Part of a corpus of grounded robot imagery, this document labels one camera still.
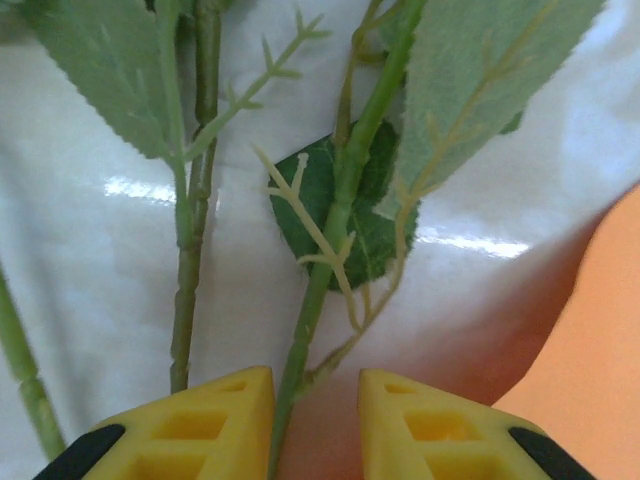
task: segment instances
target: artificial plant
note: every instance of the artificial plant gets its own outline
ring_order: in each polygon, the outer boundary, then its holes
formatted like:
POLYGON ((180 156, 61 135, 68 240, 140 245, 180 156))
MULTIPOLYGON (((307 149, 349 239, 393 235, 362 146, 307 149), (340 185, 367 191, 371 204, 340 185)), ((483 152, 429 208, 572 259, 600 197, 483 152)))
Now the artificial plant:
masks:
MULTIPOLYGON (((223 13, 232 3, 0 2, 0 7, 13 5, 20 12, 69 80, 123 140, 147 158, 162 159, 173 172, 179 287, 172 392, 188 385, 216 138, 237 113, 261 108, 254 97, 267 82, 300 77, 301 72, 287 68, 287 61, 302 44, 329 34, 319 29, 320 17, 307 23, 297 10, 297 32, 288 47, 276 56, 263 38, 264 73, 245 92, 226 87, 229 105, 219 112, 220 32, 223 13), (195 39, 194 132, 185 126, 179 93, 179 23, 195 39)), ((269 174, 267 193, 275 221, 309 273, 278 391, 270 479, 276 475, 297 399, 338 367, 400 287, 421 199, 491 138, 518 128, 529 98, 570 55, 604 0, 383 3, 371 0, 353 34, 332 134, 277 164, 254 146, 269 174), (361 65, 378 68, 379 78, 356 119, 351 92, 361 65), (405 107, 401 121, 394 122, 388 115, 398 95, 405 107), (382 278, 386 286, 374 295, 371 285, 382 278), (344 295, 353 334, 308 368, 309 345, 329 290, 344 295)))

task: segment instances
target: white plastic sheet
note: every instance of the white plastic sheet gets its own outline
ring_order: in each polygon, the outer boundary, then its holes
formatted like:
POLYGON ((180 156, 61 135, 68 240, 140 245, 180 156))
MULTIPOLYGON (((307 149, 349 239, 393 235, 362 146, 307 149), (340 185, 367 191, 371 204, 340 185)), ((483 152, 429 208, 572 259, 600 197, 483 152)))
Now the white plastic sheet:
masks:
MULTIPOLYGON (((295 32, 287 0, 237 2, 222 74, 241 91, 295 32)), ((249 142, 283 158, 330 132, 366 0, 300 1, 334 35, 304 49, 297 82, 220 137, 191 383, 255 364, 279 381, 306 277, 261 190, 249 142)), ((522 374, 569 294, 593 222, 640 179, 640 2, 611 0, 575 55, 420 213, 391 305, 336 375, 298 407, 285 480, 358 478, 357 373, 382 367, 482 401, 522 374)), ((358 105, 373 78, 362 74, 358 105)), ((15 19, 0 23, 0 257, 69 440, 168 393, 177 251, 168 168, 123 143, 15 19)), ((312 348, 349 333, 331 295, 312 348)), ((0 360, 0 480, 44 465, 0 360)))

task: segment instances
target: white glossy surface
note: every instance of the white glossy surface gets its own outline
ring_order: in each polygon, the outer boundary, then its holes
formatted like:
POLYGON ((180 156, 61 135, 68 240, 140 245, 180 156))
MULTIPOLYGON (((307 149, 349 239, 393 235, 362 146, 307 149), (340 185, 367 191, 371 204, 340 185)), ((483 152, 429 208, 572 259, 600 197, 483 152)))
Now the white glossy surface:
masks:
MULTIPOLYGON (((288 1, 239 3, 227 18, 223 75, 241 90, 262 68, 260 33, 279 51, 294 23, 288 1)), ((220 138, 192 384, 254 364, 279 379, 290 342, 305 277, 279 236, 249 142, 278 159, 330 131, 367 2, 299 3, 308 17, 325 13, 334 36, 295 58, 304 80, 272 83, 261 96, 267 108, 242 114, 220 138)), ((301 404, 284 478, 356 478, 362 367, 460 391, 447 378, 482 385, 521 371, 511 360, 473 366, 539 321, 537 302, 561 305, 566 285, 554 266, 570 256, 576 232, 640 178, 639 21, 640 2, 612 0, 534 97, 521 130, 490 142, 424 202, 401 291, 301 404)), ((370 80, 363 75, 363 85, 370 80)), ((0 24, 0 257, 68 439, 168 391, 172 201, 164 164, 116 137, 28 33, 0 24)), ((312 359, 348 332, 331 296, 312 359)), ((517 338, 535 350, 540 335, 517 338)), ((28 478, 44 460, 4 360, 0 385, 0 479, 28 478)))

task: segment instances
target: orange surface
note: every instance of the orange surface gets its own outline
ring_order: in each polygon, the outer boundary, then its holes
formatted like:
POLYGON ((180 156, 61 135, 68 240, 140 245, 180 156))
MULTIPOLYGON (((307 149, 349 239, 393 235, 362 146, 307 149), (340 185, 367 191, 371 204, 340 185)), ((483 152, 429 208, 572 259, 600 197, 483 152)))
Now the orange surface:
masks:
POLYGON ((538 424, 598 479, 640 478, 640 187, 598 227, 549 340, 495 406, 538 424))

